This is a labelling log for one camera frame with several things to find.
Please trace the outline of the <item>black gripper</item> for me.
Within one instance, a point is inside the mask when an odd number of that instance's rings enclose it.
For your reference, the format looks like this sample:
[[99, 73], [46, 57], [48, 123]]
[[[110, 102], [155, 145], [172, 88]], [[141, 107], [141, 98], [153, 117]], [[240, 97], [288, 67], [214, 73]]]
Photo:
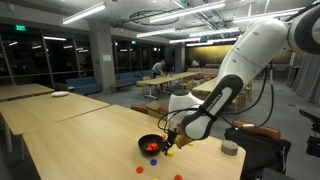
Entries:
[[169, 150], [168, 147], [172, 147], [174, 145], [175, 139], [177, 137], [177, 132], [169, 130], [167, 135], [168, 135], [168, 137], [166, 139], [166, 146], [164, 146], [164, 149], [163, 149], [163, 153], [165, 156], [168, 155], [168, 150]]

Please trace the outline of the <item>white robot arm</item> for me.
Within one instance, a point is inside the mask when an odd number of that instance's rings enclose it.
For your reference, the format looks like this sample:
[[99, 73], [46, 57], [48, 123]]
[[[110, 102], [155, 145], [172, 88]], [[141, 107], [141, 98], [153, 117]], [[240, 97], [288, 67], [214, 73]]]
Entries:
[[169, 99], [167, 138], [160, 147], [183, 147], [210, 135], [213, 123], [280, 52], [320, 54], [320, 4], [310, 5], [285, 21], [266, 18], [251, 25], [224, 57], [216, 85], [206, 99], [200, 100], [187, 90], [174, 91]]

